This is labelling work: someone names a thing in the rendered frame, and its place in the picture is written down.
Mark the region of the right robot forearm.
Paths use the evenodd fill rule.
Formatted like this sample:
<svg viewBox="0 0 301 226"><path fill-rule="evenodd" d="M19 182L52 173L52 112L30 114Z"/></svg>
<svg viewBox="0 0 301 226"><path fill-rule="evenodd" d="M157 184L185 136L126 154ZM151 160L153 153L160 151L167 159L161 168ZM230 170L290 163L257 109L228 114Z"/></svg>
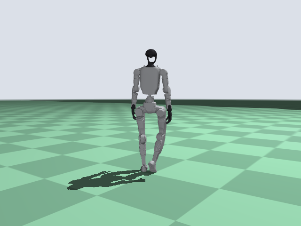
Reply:
<svg viewBox="0 0 301 226"><path fill-rule="evenodd" d="M165 94L165 102L166 102L166 109L168 110L168 105L171 105L171 89L168 87L168 93ZM171 105L172 108L172 105Z"/></svg>

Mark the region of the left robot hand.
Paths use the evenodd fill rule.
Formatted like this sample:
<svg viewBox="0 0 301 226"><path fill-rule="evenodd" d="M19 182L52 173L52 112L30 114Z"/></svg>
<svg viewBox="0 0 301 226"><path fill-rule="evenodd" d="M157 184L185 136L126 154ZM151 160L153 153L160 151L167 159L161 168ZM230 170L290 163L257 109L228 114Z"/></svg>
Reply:
<svg viewBox="0 0 301 226"><path fill-rule="evenodd" d="M135 114L135 105L133 104L132 105L132 107L131 107L131 109L132 109L132 115L133 115L133 119L135 119L136 120L136 117L134 116L134 114Z"/></svg>

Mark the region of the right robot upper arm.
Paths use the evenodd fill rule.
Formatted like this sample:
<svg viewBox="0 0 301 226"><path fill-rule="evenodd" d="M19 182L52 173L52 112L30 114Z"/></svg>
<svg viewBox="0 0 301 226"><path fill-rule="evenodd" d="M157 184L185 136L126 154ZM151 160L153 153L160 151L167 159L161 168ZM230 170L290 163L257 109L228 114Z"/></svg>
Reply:
<svg viewBox="0 0 301 226"><path fill-rule="evenodd" d="M162 76L163 92L168 93L168 73L167 70L159 68L159 74Z"/></svg>

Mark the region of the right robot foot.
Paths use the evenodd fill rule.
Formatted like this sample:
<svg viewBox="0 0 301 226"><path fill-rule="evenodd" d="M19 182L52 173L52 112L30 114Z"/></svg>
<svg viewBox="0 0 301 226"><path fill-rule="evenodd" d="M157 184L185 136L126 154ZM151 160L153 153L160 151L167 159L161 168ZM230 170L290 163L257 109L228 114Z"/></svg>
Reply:
<svg viewBox="0 0 301 226"><path fill-rule="evenodd" d="M150 168L150 171L151 171L151 172L157 172L157 171L156 171L156 165L155 165L155 162L154 162L154 161L150 161L150 162L148 163L148 165L149 165L149 168Z"/></svg>

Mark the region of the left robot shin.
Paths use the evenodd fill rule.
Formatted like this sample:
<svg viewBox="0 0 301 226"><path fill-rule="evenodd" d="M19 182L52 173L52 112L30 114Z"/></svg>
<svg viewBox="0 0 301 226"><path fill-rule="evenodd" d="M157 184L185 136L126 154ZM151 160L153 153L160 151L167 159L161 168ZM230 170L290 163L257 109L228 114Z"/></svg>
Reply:
<svg viewBox="0 0 301 226"><path fill-rule="evenodd" d="M144 165L146 167L146 162L145 162L145 156L146 156L146 143L141 143L140 136L139 136L139 150L140 150L140 155L142 158L142 166Z"/></svg>

